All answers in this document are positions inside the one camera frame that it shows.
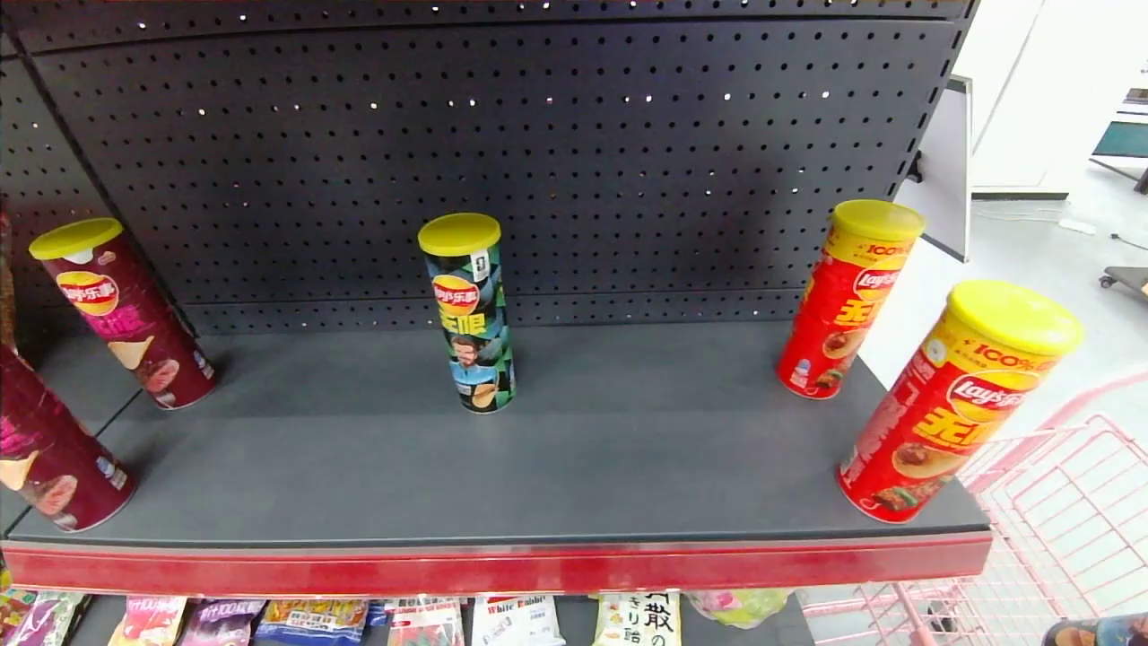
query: red chip can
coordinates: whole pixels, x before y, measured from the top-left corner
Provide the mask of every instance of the red chip can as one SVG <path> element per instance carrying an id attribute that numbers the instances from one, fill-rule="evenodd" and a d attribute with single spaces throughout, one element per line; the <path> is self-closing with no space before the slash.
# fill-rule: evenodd
<path id="1" fill-rule="evenodd" d="M 881 200 L 841 202 L 831 219 L 777 363 L 785 388 L 809 399 L 829 399 L 840 391 L 913 242 L 925 228 L 915 210 Z"/>
<path id="2" fill-rule="evenodd" d="M 1052 299 L 965 280 L 861 431 L 837 473 L 858 509 L 913 520 L 1081 340 Z"/>
<path id="3" fill-rule="evenodd" d="M 215 388 L 215 369 L 123 232 L 110 217 L 84 219 L 28 250 L 160 408 L 195 404 Z"/>
<path id="4" fill-rule="evenodd" d="M 44 382 L 0 345 L 0 481 L 63 531 L 110 519 L 135 481 Z"/>

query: electrical cable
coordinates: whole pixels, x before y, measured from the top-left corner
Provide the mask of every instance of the electrical cable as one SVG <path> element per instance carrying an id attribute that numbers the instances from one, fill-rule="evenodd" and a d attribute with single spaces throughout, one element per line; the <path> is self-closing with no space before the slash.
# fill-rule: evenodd
<path id="1" fill-rule="evenodd" d="M 1138 249 L 1143 249 L 1143 250 L 1148 251 L 1148 247 L 1146 247 L 1143 244 L 1138 244 L 1137 242 L 1133 242 L 1132 240 L 1128 240 L 1127 238 L 1122 238 L 1119 233 L 1112 233 L 1111 238 L 1114 240 L 1116 240 L 1117 242 L 1124 242 L 1125 244 L 1128 244 L 1130 247 L 1135 247 Z"/>

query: white wall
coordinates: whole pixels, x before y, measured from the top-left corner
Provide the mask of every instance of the white wall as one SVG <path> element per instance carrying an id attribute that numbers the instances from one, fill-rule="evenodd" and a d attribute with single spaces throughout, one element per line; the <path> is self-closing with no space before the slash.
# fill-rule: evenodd
<path id="1" fill-rule="evenodd" d="M 982 0 L 954 69 L 972 79 L 972 189 L 1070 192 L 1143 64 L 1146 25 L 1146 0 Z"/>

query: maroon chip can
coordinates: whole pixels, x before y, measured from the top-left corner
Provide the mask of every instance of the maroon chip can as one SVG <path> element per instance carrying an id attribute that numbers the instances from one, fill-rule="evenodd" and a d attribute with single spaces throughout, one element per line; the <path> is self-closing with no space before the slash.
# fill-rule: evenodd
<path id="1" fill-rule="evenodd" d="M 110 217 L 65 224 L 28 247 L 108 350 L 160 408 L 183 408 L 215 389 L 215 369 Z"/>
<path id="2" fill-rule="evenodd" d="M 135 481 L 5 345 L 0 373 L 0 481 L 63 531 L 110 519 Z"/>

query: pink shopping cart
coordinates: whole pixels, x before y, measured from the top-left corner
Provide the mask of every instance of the pink shopping cart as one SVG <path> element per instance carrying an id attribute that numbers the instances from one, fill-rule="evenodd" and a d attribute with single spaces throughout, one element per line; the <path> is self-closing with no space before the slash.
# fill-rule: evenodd
<path id="1" fill-rule="evenodd" d="M 984 573 L 807 601 L 817 644 L 1038 645 L 1062 618 L 1148 612 L 1148 452 L 1086 413 L 1143 383 L 1148 368 L 1077 396 L 1037 433 L 985 446 L 959 475 L 992 522 Z"/>

